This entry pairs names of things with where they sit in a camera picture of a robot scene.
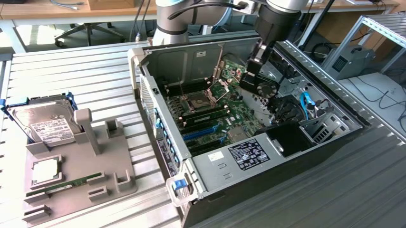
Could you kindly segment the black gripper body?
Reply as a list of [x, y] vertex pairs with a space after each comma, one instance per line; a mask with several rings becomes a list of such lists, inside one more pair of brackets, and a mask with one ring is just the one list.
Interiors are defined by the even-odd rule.
[[254, 29], [264, 45], [272, 46], [277, 41], [288, 39], [301, 14], [301, 11], [289, 13], [274, 8], [260, 9]]

